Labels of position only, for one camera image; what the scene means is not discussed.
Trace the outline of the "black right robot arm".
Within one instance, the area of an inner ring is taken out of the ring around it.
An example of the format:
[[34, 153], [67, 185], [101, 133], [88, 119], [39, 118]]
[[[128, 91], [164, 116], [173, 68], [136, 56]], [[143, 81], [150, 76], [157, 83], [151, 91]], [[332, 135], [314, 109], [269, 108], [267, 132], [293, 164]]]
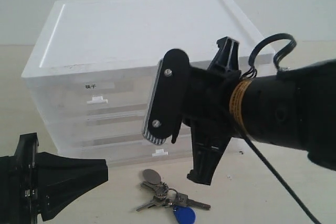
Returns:
[[252, 50], [247, 72], [214, 59], [208, 76], [191, 86], [184, 108], [193, 147], [189, 180], [210, 185], [234, 137], [306, 151], [312, 163], [335, 170], [335, 61], [281, 67], [296, 44], [287, 33], [269, 36]]

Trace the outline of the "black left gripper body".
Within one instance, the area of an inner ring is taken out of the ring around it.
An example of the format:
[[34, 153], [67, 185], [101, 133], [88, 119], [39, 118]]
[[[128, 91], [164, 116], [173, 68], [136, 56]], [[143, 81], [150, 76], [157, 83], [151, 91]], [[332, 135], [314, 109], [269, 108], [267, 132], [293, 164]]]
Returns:
[[1, 157], [1, 223], [37, 223], [41, 214], [38, 137], [23, 134], [12, 156]]

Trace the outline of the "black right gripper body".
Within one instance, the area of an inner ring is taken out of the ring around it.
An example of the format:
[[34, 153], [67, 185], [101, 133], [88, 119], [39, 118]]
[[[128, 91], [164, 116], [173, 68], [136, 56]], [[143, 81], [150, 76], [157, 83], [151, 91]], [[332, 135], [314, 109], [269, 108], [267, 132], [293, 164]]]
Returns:
[[191, 130], [192, 140], [238, 137], [228, 114], [230, 96], [241, 75], [240, 70], [182, 68], [186, 81], [181, 114]]

